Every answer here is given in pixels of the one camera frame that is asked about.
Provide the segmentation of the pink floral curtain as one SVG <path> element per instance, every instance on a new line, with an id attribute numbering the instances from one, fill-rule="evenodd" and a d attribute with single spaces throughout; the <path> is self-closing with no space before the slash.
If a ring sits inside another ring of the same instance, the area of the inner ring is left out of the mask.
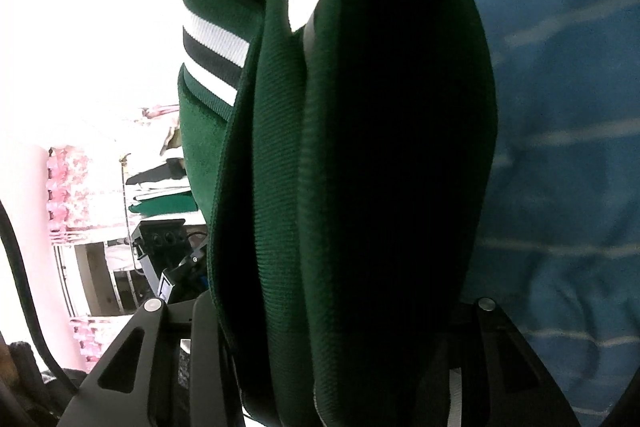
<path id="1" fill-rule="evenodd" d="M 125 237 L 120 167 L 114 155 L 70 145 L 50 148 L 46 159 L 49 241 L 86 372 L 125 313 L 106 257 L 107 243 Z"/>

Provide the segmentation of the clothes rack with hanging garments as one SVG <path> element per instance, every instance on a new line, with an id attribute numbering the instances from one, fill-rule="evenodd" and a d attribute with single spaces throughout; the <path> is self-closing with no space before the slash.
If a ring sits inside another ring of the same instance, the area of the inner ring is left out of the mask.
<path id="1" fill-rule="evenodd" d="M 179 107 L 143 107 L 118 138 L 125 206 L 137 218 L 198 212 L 186 174 Z"/>

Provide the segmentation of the green and cream varsity jacket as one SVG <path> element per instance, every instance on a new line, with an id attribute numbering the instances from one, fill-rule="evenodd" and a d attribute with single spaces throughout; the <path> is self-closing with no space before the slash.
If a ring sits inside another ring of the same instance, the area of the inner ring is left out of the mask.
<path id="1" fill-rule="evenodd" d="M 474 0 L 183 0 L 186 171 L 269 426 L 442 426 L 496 139 Z"/>

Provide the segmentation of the blue striped bed sheet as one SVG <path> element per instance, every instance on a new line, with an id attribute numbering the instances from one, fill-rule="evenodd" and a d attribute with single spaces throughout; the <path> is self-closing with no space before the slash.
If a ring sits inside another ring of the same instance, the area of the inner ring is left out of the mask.
<path id="1" fill-rule="evenodd" d="M 639 366 L 639 0 L 475 3 L 499 132 L 464 297 L 600 426 Z"/>

